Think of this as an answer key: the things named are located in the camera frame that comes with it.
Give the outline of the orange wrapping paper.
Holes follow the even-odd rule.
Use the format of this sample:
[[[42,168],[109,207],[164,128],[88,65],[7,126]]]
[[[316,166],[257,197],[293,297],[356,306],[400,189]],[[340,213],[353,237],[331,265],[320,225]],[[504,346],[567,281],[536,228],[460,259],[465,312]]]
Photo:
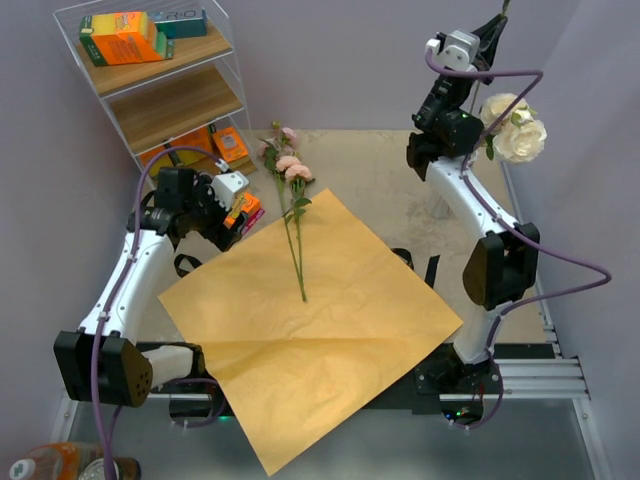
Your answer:
[[[408,373],[460,317],[329,190],[179,280],[160,302],[199,345],[267,474]]]

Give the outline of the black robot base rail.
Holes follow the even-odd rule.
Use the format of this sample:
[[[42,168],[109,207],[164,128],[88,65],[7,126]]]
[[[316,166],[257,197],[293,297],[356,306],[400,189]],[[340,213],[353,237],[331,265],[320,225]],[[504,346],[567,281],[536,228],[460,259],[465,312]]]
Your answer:
[[[235,416],[221,388],[212,384],[173,382],[152,392],[170,397],[169,414],[173,420]],[[443,344],[363,408],[441,414],[448,420],[471,425],[483,418],[484,400],[504,392],[502,368],[495,360],[465,365],[451,344]]]

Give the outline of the pink flower bunch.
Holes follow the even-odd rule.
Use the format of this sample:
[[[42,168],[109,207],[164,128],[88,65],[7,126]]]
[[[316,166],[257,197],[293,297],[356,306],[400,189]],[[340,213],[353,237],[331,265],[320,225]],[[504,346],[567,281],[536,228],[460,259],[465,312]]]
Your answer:
[[[301,219],[312,204],[307,186],[314,182],[314,175],[300,158],[297,132],[279,121],[272,121],[270,133],[259,139],[258,159],[275,181],[300,296],[306,302]]]

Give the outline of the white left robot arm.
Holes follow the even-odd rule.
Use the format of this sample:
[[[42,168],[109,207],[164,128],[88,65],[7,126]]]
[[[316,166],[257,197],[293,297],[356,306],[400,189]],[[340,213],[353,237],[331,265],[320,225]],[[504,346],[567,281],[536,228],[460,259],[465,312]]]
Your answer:
[[[174,382],[200,390],[207,368],[200,346],[184,342],[139,342],[144,307],[159,274],[177,266],[182,239],[197,233],[225,252],[242,237],[248,221],[225,223],[248,189],[240,172],[212,176],[163,167],[157,187],[130,214],[120,258],[95,306],[73,331],[62,331],[54,355],[68,396],[76,401],[139,407],[152,390]]]

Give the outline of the white rose stem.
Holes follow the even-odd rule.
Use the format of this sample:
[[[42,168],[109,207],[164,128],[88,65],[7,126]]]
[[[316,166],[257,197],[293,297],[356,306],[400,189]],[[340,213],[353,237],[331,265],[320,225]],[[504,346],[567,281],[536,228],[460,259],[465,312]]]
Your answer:
[[[515,99],[512,93],[489,97],[480,109],[484,125],[490,127]],[[489,160],[521,164],[534,160],[544,150],[546,140],[544,123],[536,118],[528,102],[521,99],[487,136],[483,146]]]

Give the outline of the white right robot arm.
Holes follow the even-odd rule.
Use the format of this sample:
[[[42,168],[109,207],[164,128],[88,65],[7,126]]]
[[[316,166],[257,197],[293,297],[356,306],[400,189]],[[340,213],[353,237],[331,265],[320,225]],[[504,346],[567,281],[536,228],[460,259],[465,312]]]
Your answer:
[[[475,309],[454,338],[459,358],[445,369],[448,386],[469,392],[481,380],[477,364],[494,351],[500,309],[520,300],[535,281],[539,232],[521,225],[496,202],[471,170],[472,155],[484,130],[481,119],[463,110],[475,74],[493,65],[507,18],[498,14],[481,27],[437,33],[425,54],[438,76],[412,121],[407,163],[429,184],[437,200],[464,224],[474,243],[463,270],[463,286]]]

